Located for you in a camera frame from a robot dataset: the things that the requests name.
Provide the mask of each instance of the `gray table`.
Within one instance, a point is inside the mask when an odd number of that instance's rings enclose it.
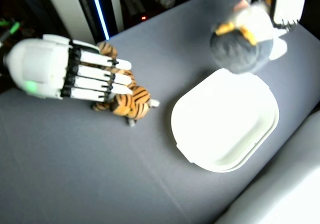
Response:
[[[2,94],[1,223],[201,224],[218,217],[320,100],[320,42],[298,27],[285,37],[287,55],[258,74],[277,99],[280,121],[254,156],[218,174],[176,149],[172,107],[214,70],[210,27],[237,1],[193,0],[112,39],[138,83],[161,101],[135,128],[86,101]]]

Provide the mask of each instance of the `blue light strip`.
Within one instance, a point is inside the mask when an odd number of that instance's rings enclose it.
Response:
[[[99,18],[100,18],[100,21],[101,21],[102,29],[103,29],[103,32],[105,34],[105,39],[109,40],[110,38],[109,38],[109,34],[108,34],[106,23],[104,21],[104,16],[103,16],[102,11],[101,11],[99,0],[94,0],[94,3],[95,3],[95,6],[96,6],[96,8],[98,10],[98,14],[99,14]]]

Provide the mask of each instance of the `green object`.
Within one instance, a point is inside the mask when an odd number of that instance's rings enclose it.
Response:
[[[31,92],[31,93],[35,93],[37,92],[37,89],[38,89],[38,86],[37,86],[37,83],[35,81],[26,81],[26,89]]]
[[[20,28],[20,23],[16,22],[10,29],[10,34],[14,34]]]
[[[0,26],[7,26],[10,25],[9,21],[0,21]]]

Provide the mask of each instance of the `robotic hand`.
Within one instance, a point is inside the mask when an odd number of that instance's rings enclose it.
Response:
[[[213,30],[215,63],[233,73],[256,72],[287,52],[279,37],[300,20],[305,0],[242,0]]]
[[[130,62],[103,56],[94,45],[61,36],[23,40],[5,56],[4,64],[19,88],[41,98],[103,102],[111,93],[132,94],[129,76],[102,69],[129,70]]]

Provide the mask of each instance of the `robotic finger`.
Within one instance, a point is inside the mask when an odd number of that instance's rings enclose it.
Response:
[[[129,76],[102,67],[131,69],[131,63],[100,54],[98,47],[55,35],[16,44],[4,59],[13,81],[30,95],[106,101],[112,94],[132,94]]]

